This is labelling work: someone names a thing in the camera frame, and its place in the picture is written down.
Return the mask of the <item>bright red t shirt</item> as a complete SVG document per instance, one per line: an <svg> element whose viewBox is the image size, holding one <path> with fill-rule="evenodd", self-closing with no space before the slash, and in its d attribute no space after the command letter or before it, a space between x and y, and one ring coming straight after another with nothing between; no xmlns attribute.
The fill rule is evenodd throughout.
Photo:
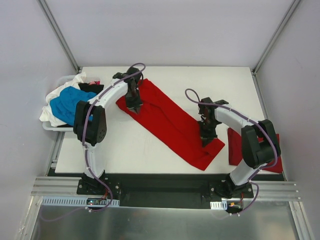
<svg viewBox="0 0 320 240"><path fill-rule="evenodd" d="M138 114L127 108L125 97L116 105L188 164L206 170L225 143L215 138L203 146L198 122L148 79L139 87L139 93L143 105Z"/></svg>

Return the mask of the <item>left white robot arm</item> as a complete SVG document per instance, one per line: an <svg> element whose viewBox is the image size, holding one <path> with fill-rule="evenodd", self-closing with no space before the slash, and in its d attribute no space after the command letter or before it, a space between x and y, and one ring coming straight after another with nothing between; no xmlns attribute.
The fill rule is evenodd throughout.
<svg viewBox="0 0 320 240"><path fill-rule="evenodd" d="M81 142L85 169L78 182L78 195L111 194L105 182L105 159L98 145L107 135L106 110L124 97L125 107L138 114L143 102L139 86L143 82L143 69L134 64L124 73L117 72L112 81L93 99L76 104L73 132Z"/></svg>

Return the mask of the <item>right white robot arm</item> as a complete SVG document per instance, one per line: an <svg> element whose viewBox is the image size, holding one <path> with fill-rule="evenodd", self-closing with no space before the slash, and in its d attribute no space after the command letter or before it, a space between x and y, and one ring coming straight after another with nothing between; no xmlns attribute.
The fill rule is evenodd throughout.
<svg viewBox="0 0 320 240"><path fill-rule="evenodd" d="M278 159L281 154L279 141L270 120L253 120L233 109L225 100L213 102L206 97L198 103L201 120L200 138L206 147L217 139L216 127L225 124L241 136L242 160L227 174L225 180L214 187L222 198L235 198L242 193L259 170Z"/></svg>

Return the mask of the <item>folded dark red t shirt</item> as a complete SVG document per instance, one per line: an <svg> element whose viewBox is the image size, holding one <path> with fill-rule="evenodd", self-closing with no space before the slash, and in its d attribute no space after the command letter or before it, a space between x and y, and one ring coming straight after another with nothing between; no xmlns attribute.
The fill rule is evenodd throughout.
<svg viewBox="0 0 320 240"><path fill-rule="evenodd" d="M242 138L241 136L234 131L232 128L227 129L227 136L228 136L228 162L232 166L237 166L241 160L243 159L242 156ZM266 168L266 171L280 174L283 172L283 164L281 154L278 154L277 163L270 167L273 163L270 162Z"/></svg>

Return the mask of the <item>black t shirt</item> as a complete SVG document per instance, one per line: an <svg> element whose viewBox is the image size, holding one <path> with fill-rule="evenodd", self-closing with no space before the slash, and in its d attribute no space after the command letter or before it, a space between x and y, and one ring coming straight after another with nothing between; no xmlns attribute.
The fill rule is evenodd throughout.
<svg viewBox="0 0 320 240"><path fill-rule="evenodd" d="M90 85L89 83L80 83L79 84L80 90L84 91L84 92L93 92L96 94L99 94L103 89L104 89L104 85L100 84L100 85Z"/></svg>

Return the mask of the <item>pink garment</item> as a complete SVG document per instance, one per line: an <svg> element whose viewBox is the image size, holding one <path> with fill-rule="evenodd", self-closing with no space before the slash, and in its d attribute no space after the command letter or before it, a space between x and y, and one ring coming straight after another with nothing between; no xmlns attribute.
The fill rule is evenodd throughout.
<svg viewBox="0 0 320 240"><path fill-rule="evenodd" d="M90 85L100 85L100 81L91 81Z"/></svg>

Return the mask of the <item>blue t shirt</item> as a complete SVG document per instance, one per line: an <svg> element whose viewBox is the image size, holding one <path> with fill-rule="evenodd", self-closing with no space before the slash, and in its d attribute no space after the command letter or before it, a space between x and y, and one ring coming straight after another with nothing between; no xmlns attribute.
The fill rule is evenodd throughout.
<svg viewBox="0 0 320 240"><path fill-rule="evenodd" d="M69 86L64 88L59 96L53 98L49 105L54 117L64 122L64 124L73 126L78 102L87 102L96 95L94 92L85 92Z"/></svg>

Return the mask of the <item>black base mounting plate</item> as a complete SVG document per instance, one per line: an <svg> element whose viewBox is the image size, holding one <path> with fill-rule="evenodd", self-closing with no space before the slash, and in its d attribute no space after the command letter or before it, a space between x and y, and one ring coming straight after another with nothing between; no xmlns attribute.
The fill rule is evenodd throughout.
<svg viewBox="0 0 320 240"><path fill-rule="evenodd" d="M210 202L222 198L214 187L225 174L138 174L105 173L111 190L107 198L120 201L122 207L209 209Z"/></svg>

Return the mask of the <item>white t shirt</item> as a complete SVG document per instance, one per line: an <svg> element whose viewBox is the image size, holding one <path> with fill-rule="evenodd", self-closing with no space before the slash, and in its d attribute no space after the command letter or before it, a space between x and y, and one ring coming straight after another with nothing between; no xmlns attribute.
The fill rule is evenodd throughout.
<svg viewBox="0 0 320 240"><path fill-rule="evenodd" d="M42 108L39 120L48 123L51 128L67 125L68 123L61 119L64 116L60 113L60 107L57 106L60 103L60 96L62 93L64 94L65 90L71 90L72 94L79 92L79 84L83 84L86 79L87 74L85 72L63 76L58 79L56 88L45 97L46 105Z"/></svg>

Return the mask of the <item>white plastic laundry basket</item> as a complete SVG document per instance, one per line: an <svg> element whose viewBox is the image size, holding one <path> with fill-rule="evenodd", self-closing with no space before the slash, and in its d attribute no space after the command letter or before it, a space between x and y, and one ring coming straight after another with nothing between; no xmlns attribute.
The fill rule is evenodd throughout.
<svg viewBox="0 0 320 240"><path fill-rule="evenodd" d="M55 117L50 107L50 101L57 98L61 91L67 87L74 87L80 89L80 83L99 82L101 79L97 76L87 76L86 73L78 73L76 75L63 76L57 80L57 87L51 91L46 97L46 105L42 108L42 113L39 120L42 122L42 126L48 131L62 131L70 132L71 126L66 126L66 123Z"/></svg>

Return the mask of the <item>aluminium frame rail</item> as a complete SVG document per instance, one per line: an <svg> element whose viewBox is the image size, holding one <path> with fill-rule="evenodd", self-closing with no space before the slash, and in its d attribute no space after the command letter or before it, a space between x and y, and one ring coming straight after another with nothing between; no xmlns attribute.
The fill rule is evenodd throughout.
<svg viewBox="0 0 320 240"><path fill-rule="evenodd" d="M134 194L146 197L159 194L161 197L169 194L194 194L214 201L220 199L218 192L224 181L218 176L201 175L108 175L106 185L117 200L131 199ZM31 195L33 196L90 196L101 197L106 188L89 186L79 177L37 177ZM260 201L299 202L302 200L300 191L292 181L260 181L247 183L227 194L231 199L253 199Z"/></svg>

